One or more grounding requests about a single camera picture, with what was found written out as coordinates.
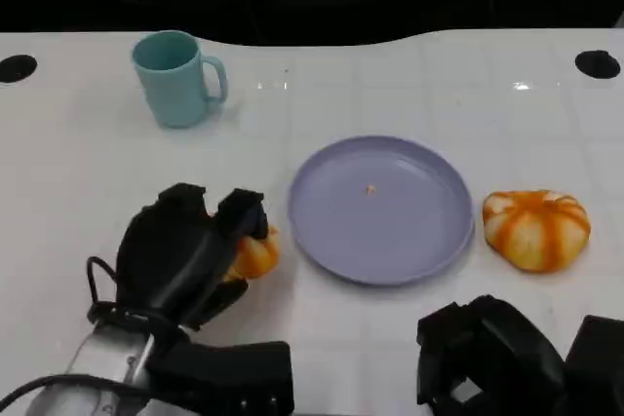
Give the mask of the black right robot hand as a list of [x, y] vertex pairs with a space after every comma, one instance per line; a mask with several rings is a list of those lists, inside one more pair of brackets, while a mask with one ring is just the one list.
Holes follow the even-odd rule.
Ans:
[[519, 310], [491, 295], [420, 319], [417, 403], [435, 415], [558, 415], [565, 362]]

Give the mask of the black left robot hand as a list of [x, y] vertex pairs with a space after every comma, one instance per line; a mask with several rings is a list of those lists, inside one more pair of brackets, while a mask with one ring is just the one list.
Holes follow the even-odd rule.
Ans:
[[120, 307], [198, 330], [247, 292], [226, 274], [239, 242], [268, 236], [263, 196], [236, 188], [209, 214], [205, 193], [177, 183], [132, 219], [116, 259]]

